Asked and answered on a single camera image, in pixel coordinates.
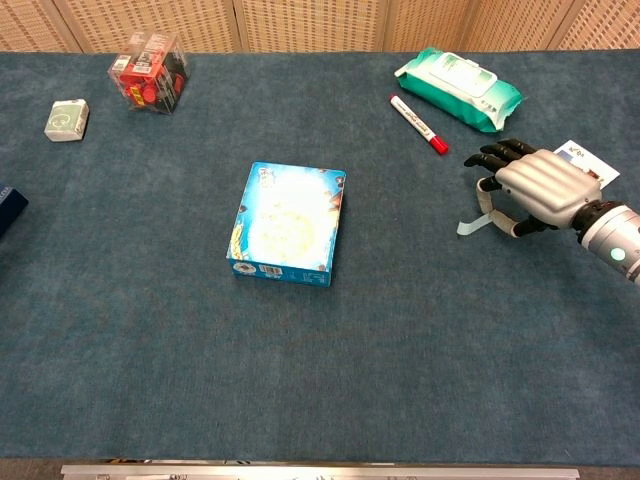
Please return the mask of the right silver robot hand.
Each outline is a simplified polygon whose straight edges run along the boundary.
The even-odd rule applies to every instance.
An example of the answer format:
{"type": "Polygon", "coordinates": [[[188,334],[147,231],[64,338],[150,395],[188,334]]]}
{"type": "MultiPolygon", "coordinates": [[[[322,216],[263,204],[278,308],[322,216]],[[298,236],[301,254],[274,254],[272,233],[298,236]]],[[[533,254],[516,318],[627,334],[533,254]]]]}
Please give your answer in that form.
{"type": "Polygon", "coordinates": [[[480,209],[515,238],[547,228],[571,228],[579,210],[602,199],[594,177],[549,150],[535,149],[515,138],[482,146],[464,165],[481,166],[492,173],[476,183],[480,209]],[[491,193],[499,190],[524,208],[528,218],[515,221],[496,209],[491,193]]]}

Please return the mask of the blue cookie snack box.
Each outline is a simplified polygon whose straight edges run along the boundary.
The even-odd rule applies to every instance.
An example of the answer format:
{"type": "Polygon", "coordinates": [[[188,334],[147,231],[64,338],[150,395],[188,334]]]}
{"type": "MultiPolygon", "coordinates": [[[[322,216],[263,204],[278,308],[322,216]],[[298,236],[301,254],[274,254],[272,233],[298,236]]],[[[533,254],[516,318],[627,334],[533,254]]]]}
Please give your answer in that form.
{"type": "Polygon", "coordinates": [[[347,175],[256,161],[226,258],[237,276],[328,287],[347,175]]]}

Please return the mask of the clear box with red contents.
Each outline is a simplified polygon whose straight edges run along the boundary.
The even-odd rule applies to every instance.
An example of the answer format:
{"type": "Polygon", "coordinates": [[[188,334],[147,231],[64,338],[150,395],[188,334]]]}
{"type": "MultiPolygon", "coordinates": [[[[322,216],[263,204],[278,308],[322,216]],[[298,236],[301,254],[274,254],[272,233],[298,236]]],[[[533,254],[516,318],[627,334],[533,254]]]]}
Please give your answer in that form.
{"type": "Polygon", "coordinates": [[[134,110],[174,112],[190,73],[175,33],[135,31],[108,70],[134,110]]]}

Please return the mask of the small pale green box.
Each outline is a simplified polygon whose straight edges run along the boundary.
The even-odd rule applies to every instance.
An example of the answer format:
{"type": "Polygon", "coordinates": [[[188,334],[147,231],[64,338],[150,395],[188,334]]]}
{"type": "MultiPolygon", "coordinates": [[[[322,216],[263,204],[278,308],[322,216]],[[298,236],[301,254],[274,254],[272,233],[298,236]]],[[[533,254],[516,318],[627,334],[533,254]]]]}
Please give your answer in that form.
{"type": "Polygon", "coordinates": [[[44,134],[52,142],[80,141],[84,137],[89,105],[84,99],[55,101],[44,134]]]}

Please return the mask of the dark blue box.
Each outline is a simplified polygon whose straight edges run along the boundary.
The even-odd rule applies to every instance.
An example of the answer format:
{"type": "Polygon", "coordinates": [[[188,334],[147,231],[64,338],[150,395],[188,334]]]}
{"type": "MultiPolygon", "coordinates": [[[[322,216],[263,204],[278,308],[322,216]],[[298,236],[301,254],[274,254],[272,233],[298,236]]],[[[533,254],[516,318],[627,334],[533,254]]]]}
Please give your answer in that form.
{"type": "Polygon", "coordinates": [[[28,204],[29,200],[17,189],[0,183],[0,237],[28,204]]]}

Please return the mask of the postcard with red palace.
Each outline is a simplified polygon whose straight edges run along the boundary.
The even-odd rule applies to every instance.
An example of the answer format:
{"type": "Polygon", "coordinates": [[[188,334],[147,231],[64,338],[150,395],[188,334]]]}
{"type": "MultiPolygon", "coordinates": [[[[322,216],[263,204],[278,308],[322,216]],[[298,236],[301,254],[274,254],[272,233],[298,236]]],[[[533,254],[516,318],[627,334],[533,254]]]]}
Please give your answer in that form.
{"type": "Polygon", "coordinates": [[[600,189],[607,187],[620,175],[619,171],[573,140],[567,140],[564,144],[557,147],[554,152],[586,174],[595,178],[600,184],[600,189]]]}

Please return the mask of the green wet wipes pack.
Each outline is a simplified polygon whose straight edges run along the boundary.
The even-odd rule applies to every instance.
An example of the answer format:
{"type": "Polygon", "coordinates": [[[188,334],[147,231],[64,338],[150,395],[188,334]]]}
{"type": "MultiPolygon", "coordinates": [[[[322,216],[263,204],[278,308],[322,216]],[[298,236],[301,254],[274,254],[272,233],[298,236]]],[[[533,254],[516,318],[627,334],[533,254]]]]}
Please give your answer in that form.
{"type": "Polygon", "coordinates": [[[427,48],[394,72],[399,85],[484,133],[504,129],[523,100],[520,91],[477,63],[427,48]]]}

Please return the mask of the white marker with red cap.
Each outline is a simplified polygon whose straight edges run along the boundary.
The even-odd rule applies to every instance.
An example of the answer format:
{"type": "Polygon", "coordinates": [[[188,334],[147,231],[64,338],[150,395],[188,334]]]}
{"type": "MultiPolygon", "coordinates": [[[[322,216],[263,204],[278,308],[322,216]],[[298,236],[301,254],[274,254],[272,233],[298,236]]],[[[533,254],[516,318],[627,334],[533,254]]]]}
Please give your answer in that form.
{"type": "Polygon", "coordinates": [[[449,151],[448,144],[439,137],[398,95],[390,96],[390,104],[395,110],[431,145],[439,154],[444,155],[449,151]]]}

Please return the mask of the wicker folding screen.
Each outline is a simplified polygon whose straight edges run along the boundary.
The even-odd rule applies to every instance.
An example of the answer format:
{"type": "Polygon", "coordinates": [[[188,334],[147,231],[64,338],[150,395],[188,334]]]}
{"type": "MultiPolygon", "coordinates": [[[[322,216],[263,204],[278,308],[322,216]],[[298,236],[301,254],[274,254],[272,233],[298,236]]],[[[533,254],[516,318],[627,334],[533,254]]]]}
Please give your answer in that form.
{"type": "Polygon", "coordinates": [[[137,30],[208,52],[640,48],[640,0],[0,0],[0,51],[116,52],[137,30]]]}

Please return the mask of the blue felt table cover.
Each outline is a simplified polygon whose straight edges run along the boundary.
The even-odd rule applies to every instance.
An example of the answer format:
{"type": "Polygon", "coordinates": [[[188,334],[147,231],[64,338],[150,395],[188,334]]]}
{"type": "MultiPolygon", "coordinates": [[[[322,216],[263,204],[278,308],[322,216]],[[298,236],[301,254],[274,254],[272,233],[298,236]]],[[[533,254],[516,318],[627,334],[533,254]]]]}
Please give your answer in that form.
{"type": "Polygon", "coordinates": [[[570,231],[459,237],[491,137],[409,97],[435,153],[408,60],[193,54],[158,115],[108,55],[0,53],[0,456],[640,465],[640,288],[570,231]],[[257,160],[346,173],[329,287],[232,273],[257,160]]]}

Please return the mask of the aluminium table edge rail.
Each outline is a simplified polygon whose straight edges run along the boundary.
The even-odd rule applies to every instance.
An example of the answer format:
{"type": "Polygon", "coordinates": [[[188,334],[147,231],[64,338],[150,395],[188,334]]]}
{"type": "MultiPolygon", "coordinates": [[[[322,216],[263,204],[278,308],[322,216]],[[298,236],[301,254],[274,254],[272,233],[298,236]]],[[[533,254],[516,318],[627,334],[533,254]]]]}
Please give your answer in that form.
{"type": "Polygon", "coordinates": [[[62,480],[581,480],[576,469],[295,466],[213,464],[66,464],[62,480]]]}

